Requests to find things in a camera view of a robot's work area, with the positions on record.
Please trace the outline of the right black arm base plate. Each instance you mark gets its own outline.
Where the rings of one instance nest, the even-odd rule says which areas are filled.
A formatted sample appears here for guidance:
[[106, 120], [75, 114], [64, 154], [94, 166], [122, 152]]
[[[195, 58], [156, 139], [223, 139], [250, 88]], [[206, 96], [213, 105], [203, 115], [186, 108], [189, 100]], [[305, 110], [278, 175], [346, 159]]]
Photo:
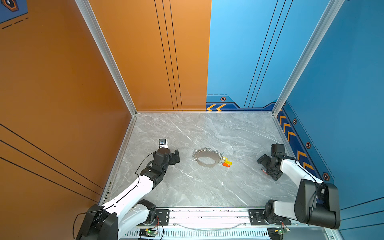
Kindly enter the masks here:
[[291, 220], [285, 217], [276, 215], [266, 215], [265, 209], [250, 209], [248, 210], [249, 219], [252, 226], [289, 226], [292, 224]]

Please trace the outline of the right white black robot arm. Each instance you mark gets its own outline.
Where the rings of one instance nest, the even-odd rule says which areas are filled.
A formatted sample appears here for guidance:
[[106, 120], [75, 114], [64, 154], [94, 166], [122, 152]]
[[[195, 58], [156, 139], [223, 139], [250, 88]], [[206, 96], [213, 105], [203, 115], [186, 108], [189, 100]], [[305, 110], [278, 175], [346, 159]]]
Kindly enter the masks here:
[[303, 224], [337, 230], [341, 225], [338, 188], [317, 178], [295, 158], [289, 157], [283, 144], [271, 145], [271, 156], [262, 155], [257, 163], [277, 181], [287, 175], [298, 187], [294, 202], [269, 200], [264, 219], [270, 225], [295, 220]]

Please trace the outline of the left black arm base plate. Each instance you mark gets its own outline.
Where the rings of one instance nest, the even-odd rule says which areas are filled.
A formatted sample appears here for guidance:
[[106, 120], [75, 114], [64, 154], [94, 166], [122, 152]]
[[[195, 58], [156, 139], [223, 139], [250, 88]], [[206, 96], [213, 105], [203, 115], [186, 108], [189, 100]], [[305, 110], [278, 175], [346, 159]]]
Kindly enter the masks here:
[[141, 223], [140, 226], [156, 226], [160, 223], [161, 226], [168, 226], [170, 220], [170, 210], [169, 209], [156, 209], [154, 214], [150, 214], [149, 219], [144, 223]]

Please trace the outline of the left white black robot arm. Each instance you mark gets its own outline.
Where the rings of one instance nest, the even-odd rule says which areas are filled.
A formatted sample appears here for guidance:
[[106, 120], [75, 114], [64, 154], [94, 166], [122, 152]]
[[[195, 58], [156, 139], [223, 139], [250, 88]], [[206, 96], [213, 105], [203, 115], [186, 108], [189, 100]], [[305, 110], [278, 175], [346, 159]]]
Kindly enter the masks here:
[[156, 205], [143, 197], [164, 179], [169, 166], [180, 163], [180, 153], [178, 150], [172, 153], [168, 148], [159, 148], [150, 155], [154, 159], [117, 197], [78, 214], [85, 217], [78, 234], [72, 230], [74, 240], [120, 240], [137, 225], [160, 223], [156, 219]]

